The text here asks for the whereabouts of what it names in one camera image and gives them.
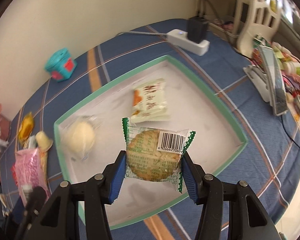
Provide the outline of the steamed bun packet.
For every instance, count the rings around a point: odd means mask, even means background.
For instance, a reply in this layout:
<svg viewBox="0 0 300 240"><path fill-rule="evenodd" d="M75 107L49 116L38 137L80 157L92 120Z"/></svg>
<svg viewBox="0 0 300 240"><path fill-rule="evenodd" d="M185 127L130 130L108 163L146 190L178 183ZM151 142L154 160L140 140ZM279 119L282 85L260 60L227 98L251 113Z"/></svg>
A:
<svg viewBox="0 0 300 240"><path fill-rule="evenodd" d="M81 115L71 119L61 131L61 145L73 160L84 161L96 143L97 129L102 118L95 115Z"/></svg>

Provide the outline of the orange cream biscuit packet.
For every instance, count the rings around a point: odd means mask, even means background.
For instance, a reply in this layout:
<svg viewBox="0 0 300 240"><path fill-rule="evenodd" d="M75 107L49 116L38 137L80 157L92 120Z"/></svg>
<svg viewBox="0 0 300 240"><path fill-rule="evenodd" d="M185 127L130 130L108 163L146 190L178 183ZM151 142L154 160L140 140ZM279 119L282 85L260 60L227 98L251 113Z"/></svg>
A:
<svg viewBox="0 0 300 240"><path fill-rule="evenodd" d="M45 183L47 184L47 152L40 151L40 163L44 176Z"/></svg>

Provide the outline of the white phone stand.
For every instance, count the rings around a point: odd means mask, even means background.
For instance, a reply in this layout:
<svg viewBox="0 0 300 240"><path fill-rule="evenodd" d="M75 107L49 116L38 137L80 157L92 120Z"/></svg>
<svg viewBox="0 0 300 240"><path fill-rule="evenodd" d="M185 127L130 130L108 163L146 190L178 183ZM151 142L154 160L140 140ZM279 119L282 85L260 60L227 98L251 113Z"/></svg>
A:
<svg viewBox="0 0 300 240"><path fill-rule="evenodd" d="M258 90L264 102L270 103L270 91L267 86L267 74L255 65L243 67L243 71Z"/></svg>

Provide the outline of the yellow soft bread packet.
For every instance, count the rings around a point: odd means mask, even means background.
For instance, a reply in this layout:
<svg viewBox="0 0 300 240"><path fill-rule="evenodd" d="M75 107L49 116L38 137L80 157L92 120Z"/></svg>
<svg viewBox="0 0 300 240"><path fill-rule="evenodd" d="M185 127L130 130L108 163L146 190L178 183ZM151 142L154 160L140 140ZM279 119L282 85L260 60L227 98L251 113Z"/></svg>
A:
<svg viewBox="0 0 300 240"><path fill-rule="evenodd" d="M19 127L18 140L21 144L24 144L26 140L30 137L34 128L34 119L32 112L27 113Z"/></svg>

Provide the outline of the round cookie packet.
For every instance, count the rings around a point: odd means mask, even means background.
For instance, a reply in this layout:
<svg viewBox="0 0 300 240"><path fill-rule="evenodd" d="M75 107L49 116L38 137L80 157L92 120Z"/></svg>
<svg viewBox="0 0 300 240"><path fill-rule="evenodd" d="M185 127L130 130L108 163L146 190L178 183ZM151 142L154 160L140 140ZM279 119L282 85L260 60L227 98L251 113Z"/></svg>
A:
<svg viewBox="0 0 300 240"><path fill-rule="evenodd" d="M196 132L138 127L130 124L129 118L122 118L122 129L126 142L126 177L156 183L169 182L181 193L181 159Z"/></svg>

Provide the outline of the cream puff snack packet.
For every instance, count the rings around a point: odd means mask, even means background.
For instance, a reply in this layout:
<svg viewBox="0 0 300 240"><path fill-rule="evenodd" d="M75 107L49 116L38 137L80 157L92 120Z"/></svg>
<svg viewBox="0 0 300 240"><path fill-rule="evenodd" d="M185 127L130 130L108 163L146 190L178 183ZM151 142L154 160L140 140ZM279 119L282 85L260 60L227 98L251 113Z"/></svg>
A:
<svg viewBox="0 0 300 240"><path fill-rule="evenodd" d="M134 87L131 122L167 121L170 119L165 86L164 79L156 79Z"/></svg>

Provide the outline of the teal rimmed white tray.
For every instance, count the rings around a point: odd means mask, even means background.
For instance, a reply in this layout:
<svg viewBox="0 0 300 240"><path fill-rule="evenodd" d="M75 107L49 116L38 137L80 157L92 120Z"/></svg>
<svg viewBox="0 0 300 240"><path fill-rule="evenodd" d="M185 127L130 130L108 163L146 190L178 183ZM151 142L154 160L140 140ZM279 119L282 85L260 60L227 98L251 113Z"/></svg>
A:
<svg viewBox="0 0 300 240"><path fill-rule="evenodd" d="M131 123L134 133L153 129L169 131L164 145L179 144L183 132L194 131L188 153L206 172L218 175L244 150L248 138L232 112L213 91L177 59L165 55L143 64L87 96L54 124L54 145L65 180L81 183L102 172L129 141L122 119L130 117L134 88L164 79L168 119ZM68 148L66 129L80 117L96 120L95 144L85 159Z"/></svg>

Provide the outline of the pink snack packet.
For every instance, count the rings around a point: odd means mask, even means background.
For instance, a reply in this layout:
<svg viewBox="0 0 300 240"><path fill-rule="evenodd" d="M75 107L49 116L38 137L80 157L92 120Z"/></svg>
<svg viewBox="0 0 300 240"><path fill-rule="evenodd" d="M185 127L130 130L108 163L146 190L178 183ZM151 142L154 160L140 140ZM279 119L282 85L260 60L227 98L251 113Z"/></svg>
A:
<svg viewBox="0 0 300 240"><path fill-rule="evenodd" d="M46 174L42 167L42 153L39 148L28 148L15 153L15 177L19 196L26 206L33 189L40 186L46 193L46 199L50 196L47 187Z"/></svg>

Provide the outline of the smartphone on stand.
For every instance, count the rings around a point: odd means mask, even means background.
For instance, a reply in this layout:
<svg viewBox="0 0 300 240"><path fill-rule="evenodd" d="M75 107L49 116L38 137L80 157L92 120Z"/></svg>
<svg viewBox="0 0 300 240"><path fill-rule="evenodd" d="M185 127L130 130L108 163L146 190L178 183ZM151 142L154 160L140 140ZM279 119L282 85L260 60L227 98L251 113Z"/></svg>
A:
<svg viewBox="0 0 300 240"><path fill-rule="evenodd" d="M288 111L285 84L274 50L263 45L258 46L258 50L262 57L264 71L267 75L267 86L273 113L275 116L284 115Z"/></svg>

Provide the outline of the green white snack packet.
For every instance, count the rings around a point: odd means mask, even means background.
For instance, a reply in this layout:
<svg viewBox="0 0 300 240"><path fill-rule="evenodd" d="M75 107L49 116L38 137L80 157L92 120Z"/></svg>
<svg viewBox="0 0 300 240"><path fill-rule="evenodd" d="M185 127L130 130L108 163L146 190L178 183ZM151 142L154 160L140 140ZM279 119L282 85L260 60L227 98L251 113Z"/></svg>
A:
<svg viewBox="0 0 300 240"><path fill-rule="evenodd" d="M29 136L29 138L25 142L24 148L25 149L35 149L35 148L37 148L37 140L36 140L35 135Z"/></svg>

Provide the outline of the teal toy box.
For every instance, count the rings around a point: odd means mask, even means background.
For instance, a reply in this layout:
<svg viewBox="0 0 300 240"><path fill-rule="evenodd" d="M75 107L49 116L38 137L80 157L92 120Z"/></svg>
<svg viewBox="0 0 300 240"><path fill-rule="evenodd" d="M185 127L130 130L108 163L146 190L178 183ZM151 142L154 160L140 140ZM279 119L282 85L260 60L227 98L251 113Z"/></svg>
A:
<svg viewBox="0 0 300 240"><path fill-rule="evenodd" d="M72 76L76 66L77 62L72 58L69 50L62 48L48 59L44 69L53 80L61 82Z"/></svg>

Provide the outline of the white chair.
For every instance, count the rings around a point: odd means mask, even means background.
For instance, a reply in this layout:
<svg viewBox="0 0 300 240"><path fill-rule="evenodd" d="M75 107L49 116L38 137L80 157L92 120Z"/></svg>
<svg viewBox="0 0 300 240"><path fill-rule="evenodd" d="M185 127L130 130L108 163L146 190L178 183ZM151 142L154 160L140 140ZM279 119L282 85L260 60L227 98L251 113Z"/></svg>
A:
<svg viewBox="0 0 300 240"><path fill-rule="evenodd" d="M207 14L211 30L221 38L231 42L237 50L251 57L256 35L271 41L281 21L283 0L235 0L233 29L231 32L221 27L221 17Z"/></svg>

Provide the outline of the pudding jelly cup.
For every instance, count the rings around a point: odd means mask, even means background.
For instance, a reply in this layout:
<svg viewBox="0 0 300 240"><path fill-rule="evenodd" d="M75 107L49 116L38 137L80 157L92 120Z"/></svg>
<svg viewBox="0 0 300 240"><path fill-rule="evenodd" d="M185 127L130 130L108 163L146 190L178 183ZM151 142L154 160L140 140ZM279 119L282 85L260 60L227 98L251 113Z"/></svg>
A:
<svg viewBox="0 0 300 240"><path fill-rule="evenodd" d="M53 145L53 140L50 139L44 131L39 131L36 134L36 141L42 152L47 152Z"/></svg>

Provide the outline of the blue plaid tablecloth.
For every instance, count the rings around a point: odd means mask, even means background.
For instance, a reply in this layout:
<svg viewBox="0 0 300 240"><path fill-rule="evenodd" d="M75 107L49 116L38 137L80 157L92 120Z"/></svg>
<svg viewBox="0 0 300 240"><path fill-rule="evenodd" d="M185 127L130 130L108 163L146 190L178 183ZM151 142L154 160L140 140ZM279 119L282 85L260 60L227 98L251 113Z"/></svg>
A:
<svg viewBox="0 0 300 240"><path fill-rule="evenodd" d="M79 56L72 76L49 79L12 121L12 140L0 156L6 204L23 211L21 182L13 175L22 147L18 130L27 114L34 131L53 139L47 179L49 201L38 219L63 222L70 192L80 239L95 239L88 220L98 176L132 148L141 171L153 150L177 156L154 177L139 178L124 155L105 205L112 239L279 239L275 223L300 179L300 129L291 112L275 114L245 70L250 63L208 33L198 56L164 34L185 20L117 36Z"/></svg>

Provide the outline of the colourful clutter pile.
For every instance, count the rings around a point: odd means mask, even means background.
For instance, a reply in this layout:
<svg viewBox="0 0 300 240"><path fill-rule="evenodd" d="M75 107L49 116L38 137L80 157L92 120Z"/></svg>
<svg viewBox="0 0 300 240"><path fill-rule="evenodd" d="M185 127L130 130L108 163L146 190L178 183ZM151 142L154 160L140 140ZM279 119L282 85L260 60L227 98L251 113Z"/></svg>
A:
<svg viewBox="0 0 300 240"><path fill-rule="evenodd" d="M288 111L292 111L292 115L300 127L300 60L279 43L269 43L264 37L255 35L253 38L252 65L258 66L264 73L262 57L258 50L260 45L274 50L285 84Z"/></svg>

